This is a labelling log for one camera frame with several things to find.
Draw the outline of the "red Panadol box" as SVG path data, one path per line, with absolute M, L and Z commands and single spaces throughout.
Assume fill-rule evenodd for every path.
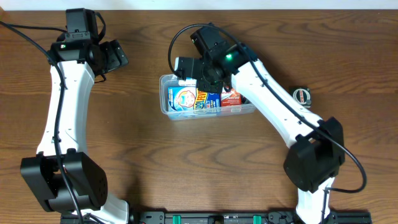
M 220 95 L 221 107 L 237 106 L 242 104 L 241 94 L 235 89 L 223 89 Z

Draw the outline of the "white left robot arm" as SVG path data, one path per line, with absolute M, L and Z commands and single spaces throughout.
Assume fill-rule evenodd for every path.
M 21 161 L 21 175 L 40 206 L 61 213 L 63 223 L 128 223 L 128 203 L 109 193 L 106 174 L 86 145 L 95 78 L 128 59 L 117 40 L 104 41 L 100 13 L 69 9 L 66 20 L 66 33 L 47 52 L 52 91 L 45 131 L 36 155 Z

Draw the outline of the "green Zam-Buk ointment box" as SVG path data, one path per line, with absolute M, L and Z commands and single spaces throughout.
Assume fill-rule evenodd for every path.
M 312 106 L 311 91 L 306 86 L 290 86 L 289 93 L 293 99 L 304 108 Z

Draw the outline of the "blue Cool Fever box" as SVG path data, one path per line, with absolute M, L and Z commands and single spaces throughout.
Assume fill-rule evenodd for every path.
M 200 91 L 194 86 L 168 87 L 170 111 L 193 111 L 220 107 L 220 95 Z

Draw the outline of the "white Panadol box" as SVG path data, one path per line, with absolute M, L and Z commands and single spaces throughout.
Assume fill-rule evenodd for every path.
M 177 57 L 175 59 L 175 75 L 180 86 L 195 86 L 197 81 L 193 75 L 194 58 Z

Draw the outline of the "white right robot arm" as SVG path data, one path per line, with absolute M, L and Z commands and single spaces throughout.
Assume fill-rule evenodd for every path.
M 330 221 L 329 193 L 345 162 L 341 124 L 335 118 L 323 120 L 297 103 L 257 55 L 225 30 L 213 24 L 194 27 L 190 38 L 200 58 L 178 57 L 170 69 L 183 80 L 196 80 L 200 90 L 221 93 L 229 87 L 252 103 L 289 149 L 284 170 L 298 188 L 293 221 Z

